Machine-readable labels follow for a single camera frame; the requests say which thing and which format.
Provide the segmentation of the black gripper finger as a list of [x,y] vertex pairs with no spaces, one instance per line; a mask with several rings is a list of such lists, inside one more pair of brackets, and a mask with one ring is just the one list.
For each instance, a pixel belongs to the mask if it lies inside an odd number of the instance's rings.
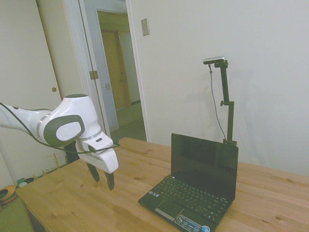
[[108,184],[108,188],[109,190],[113,190],[114,189],[114,174],[113,173],[108,173],[108,172],[104,172],[106,179],[107,179],[107,184]]
[[93,179],[94,179],[96,182],[99,182],[99,181],[100,181],[100,176],[99,176],[99,174],[98,174],[98,171],[97,171],[96,167],[95,167],[94,165],[88,163],[88,162],[87,162],[86,164],[87,164],[87,166],[88,166],[88,169],[89,169],[89,171],[90,171],[90,173],[91,173]]

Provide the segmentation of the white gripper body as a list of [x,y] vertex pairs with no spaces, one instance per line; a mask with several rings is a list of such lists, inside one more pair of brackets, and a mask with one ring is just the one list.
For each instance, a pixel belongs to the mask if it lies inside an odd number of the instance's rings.
[[83,152],[81,159],[94,165],[95,167],[113,173],[118,168],[118,160],[111,144],[83,144]]

